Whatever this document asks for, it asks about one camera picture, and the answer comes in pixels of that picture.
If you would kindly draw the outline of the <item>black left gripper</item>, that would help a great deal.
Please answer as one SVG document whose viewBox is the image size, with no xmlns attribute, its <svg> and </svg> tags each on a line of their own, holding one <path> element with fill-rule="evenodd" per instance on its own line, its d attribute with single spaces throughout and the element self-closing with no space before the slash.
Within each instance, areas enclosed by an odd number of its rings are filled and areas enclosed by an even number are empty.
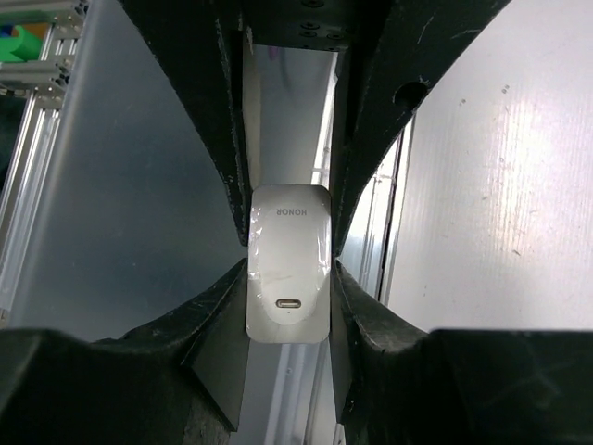
<svg viewBox="0 0 593 445">
<path fill-rule="evenodd" d="M 224 184 L 242 245 L 252 187 L 243 117 L 244 17 L 254 43 L 345 53 L 335 91 L 333 251 L 360 196 L 431 90 L 504 1 L 124 1 Z"/>
</svg>

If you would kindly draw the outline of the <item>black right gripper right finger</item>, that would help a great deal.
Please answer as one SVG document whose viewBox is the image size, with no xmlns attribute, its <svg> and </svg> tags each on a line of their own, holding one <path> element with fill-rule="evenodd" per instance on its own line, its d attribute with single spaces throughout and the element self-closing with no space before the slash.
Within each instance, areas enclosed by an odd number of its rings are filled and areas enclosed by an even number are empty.
<svg viewBox="0 0 593 445">
<path fill-rule="evenodd" d="M 588 444 L 587 331 L 423 332 L 331 274 L 337 421 L 349 444 Z"/>
</svg>

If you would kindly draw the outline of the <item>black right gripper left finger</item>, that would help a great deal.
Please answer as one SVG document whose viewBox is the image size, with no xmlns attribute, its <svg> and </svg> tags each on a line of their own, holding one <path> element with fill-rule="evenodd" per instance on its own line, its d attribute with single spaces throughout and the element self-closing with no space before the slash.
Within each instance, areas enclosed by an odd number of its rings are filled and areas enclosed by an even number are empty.
<svg viewBox="0 0 593 445">
<path fill-rule="evenodd" d="M 118 339 L 1 333 L 5 444 L 225 444 L 246 380 L 244 261 Z"/>
</svg>

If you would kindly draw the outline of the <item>small white block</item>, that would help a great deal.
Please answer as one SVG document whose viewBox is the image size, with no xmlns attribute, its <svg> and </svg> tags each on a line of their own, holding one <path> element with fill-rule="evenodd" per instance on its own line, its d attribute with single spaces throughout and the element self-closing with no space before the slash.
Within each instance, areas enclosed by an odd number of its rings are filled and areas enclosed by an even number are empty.
<svg viewBox="0 0 593 445">
<path fill-rule="evenodd" d="M 246 332 L 264 344 L 316 344 L 330 332 L 332 219 L 329 191 L 267 184 L 253 193 Z"/>
</svg>

